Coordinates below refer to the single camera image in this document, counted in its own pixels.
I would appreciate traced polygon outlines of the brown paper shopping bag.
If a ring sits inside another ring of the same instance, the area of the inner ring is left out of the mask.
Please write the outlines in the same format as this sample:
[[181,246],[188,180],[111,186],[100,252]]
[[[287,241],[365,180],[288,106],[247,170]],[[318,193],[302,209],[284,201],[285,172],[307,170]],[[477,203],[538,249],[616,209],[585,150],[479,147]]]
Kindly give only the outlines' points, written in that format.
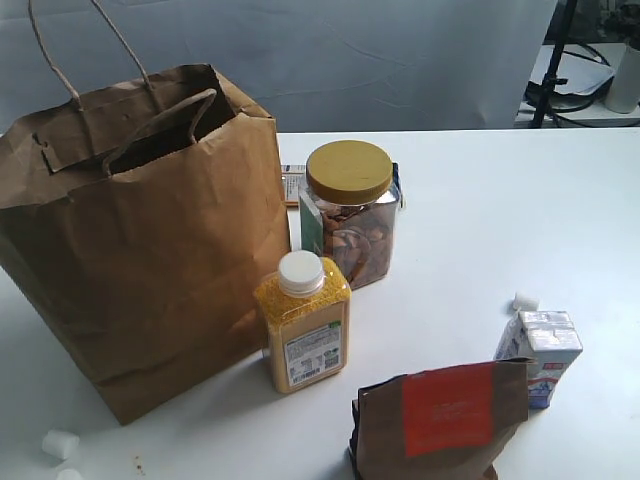
[[275,120],[208,64],[2,135],[2,268],[121,424],[265,346],[253,292],[289,249]]

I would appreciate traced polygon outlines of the almond jar with yellow lid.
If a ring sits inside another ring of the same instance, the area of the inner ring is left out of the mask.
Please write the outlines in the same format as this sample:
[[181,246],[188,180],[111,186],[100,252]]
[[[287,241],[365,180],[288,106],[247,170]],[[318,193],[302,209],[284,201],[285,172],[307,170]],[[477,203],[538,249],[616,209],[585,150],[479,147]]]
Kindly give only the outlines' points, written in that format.
[[387,275],[402,194],[397,165],[381,147],[360,140],[318,147],[298,197],[302,249],[333,260],[352,289]]

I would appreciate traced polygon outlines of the yellow millet bottle white cap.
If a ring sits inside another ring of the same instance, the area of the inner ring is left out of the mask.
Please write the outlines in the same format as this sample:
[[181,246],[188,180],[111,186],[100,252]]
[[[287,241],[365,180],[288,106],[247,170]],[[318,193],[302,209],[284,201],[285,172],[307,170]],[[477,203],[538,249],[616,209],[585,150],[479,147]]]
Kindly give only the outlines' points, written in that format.
[[335,262],[286,254],[254,291],[274,386],[290,394],[338,373],[348,360],[351,288]]

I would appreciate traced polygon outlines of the flat blue white snack packet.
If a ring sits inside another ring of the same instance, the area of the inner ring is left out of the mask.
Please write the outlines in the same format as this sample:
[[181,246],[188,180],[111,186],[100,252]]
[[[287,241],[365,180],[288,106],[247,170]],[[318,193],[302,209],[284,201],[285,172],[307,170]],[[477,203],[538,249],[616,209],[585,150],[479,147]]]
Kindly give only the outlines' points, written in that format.
[[305,180],[306,166],[283,164],[281,166],[281,181],[284,190],[285,205],[297,208],[299,204],[300,185]]

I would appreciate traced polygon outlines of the white backdrop cloth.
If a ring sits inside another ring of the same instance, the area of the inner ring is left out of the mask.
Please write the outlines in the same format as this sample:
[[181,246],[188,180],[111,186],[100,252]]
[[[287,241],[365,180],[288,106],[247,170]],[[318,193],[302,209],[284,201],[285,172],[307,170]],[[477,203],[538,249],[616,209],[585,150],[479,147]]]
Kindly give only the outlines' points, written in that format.
[[552,1],[5,1],[1,124],[208,63],[283,132],[513,125]]

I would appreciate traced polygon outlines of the white foam piece near carton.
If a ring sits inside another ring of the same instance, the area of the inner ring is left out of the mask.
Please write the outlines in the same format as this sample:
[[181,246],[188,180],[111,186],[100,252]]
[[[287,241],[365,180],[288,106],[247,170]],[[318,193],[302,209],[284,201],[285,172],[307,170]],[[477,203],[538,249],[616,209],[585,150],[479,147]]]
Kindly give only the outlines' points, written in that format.
[[539,305],[540,301],[538,298],[524,294],[522,292],[516,292],[511,302],[511,308],[514,312],[535,312],[539,309]]

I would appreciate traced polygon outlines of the brown pouch with red label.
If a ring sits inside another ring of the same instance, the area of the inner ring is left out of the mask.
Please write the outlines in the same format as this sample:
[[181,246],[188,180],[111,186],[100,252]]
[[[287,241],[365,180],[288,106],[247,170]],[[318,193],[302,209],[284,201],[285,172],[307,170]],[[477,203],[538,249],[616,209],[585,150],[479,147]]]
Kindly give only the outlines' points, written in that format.
[[357,479],[495,479],[529,416],[526,358],[403,374],[359,389],[349,456]]

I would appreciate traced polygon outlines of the white blue milk carton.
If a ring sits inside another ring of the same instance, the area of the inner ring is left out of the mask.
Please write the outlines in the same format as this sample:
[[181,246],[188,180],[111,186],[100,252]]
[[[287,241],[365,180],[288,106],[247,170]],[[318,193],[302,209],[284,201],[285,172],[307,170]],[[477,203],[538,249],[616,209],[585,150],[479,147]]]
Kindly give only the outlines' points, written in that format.
[[559,380],[583,346],[566,311],[519,310],[507,323],[495,360],[527,358],[529,408],[549,407]]

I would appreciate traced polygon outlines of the white papers on desk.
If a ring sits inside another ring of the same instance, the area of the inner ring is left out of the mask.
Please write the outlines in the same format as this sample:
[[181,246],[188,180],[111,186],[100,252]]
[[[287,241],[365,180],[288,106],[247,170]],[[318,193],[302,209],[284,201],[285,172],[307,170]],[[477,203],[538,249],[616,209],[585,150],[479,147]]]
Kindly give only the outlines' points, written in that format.
[[[544,75],[550,65],[553,53],[552,46],[542,46],[529,81],[541,86]],[[588,53],[570,53],[564,51],[556,72],[558,79],[565,79],[566,83],[558,84],[554,92],[559,95],[594,94],[615,75],[615,70],[602,60],[590,56]]]

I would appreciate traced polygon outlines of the white foam piece front left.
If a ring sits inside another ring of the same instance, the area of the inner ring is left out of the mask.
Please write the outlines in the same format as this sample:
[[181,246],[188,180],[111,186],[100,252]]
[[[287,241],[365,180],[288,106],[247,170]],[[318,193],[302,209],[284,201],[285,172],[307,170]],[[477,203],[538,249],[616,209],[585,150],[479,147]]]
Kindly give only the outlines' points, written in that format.
[[77,450],[80,437],[74,433],[51,429],[42,438],[41,450],[58,460],[68,460]]

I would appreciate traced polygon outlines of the black light stand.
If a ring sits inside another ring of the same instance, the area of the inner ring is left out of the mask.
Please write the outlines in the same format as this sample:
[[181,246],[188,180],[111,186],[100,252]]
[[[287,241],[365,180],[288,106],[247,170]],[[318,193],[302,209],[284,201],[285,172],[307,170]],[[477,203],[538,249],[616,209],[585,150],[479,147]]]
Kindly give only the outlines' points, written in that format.
[[588,53],[612,67],[608,59],[597,48],[573,38],[571,28],[578,11],[578,5],[577,1],[560,1],[556,7],[547,32],[547,39],[550,43],[546,46],[553,47],[550,65],[544,75],[542,85],[534,85],[528,81],[524,93],[524,101],[528,107],[520,114],[528,118],[526,124],[528,128],[539,129],[547,124],[556,128],[564,126],[593,128],[595,126],[593,122],[579,120],[575,115],[598,103],[608,92],[614,77],[592,95],[559,95],[554,92],[558,84],[566,83],[565,79],[556,77],[564,51]]

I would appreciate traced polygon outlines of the white thermos bottle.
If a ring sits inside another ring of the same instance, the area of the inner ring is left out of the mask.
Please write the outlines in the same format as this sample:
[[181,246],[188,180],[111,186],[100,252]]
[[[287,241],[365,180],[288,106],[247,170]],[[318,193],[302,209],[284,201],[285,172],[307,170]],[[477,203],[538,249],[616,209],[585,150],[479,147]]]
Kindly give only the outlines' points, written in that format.
[[607,109],[620,113],[633,112],[639,103],[639,45],[629,43],[605,98]]

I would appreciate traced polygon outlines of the white foam piece bottom edge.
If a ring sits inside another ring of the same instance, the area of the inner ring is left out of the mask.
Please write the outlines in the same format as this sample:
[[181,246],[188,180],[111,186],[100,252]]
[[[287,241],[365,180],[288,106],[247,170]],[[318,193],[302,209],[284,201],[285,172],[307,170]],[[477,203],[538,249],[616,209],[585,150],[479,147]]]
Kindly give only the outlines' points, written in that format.
[[78,470],[66,468],[57,473],[56,480],[84,480],[84,477]]

